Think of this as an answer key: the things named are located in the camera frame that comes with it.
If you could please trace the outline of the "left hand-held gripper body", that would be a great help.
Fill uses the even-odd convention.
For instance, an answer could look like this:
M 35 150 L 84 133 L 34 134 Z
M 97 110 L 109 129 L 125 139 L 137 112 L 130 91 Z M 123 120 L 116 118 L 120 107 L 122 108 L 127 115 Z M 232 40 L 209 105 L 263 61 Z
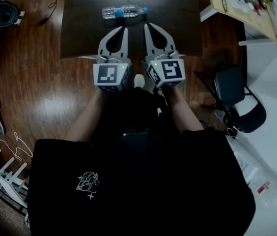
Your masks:
M 94 85 L 103 92 L 120 92 L 126 87 L 131 60 L 98 56 L 93 65 Z

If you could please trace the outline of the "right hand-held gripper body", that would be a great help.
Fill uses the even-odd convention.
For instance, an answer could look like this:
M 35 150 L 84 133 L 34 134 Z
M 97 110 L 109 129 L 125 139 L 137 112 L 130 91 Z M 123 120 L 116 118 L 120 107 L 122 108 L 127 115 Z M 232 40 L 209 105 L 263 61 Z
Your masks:
M 177 50 L 145 57 L 147 75 L 157 89 L 173 87 L 185 81 L 185 66 Z

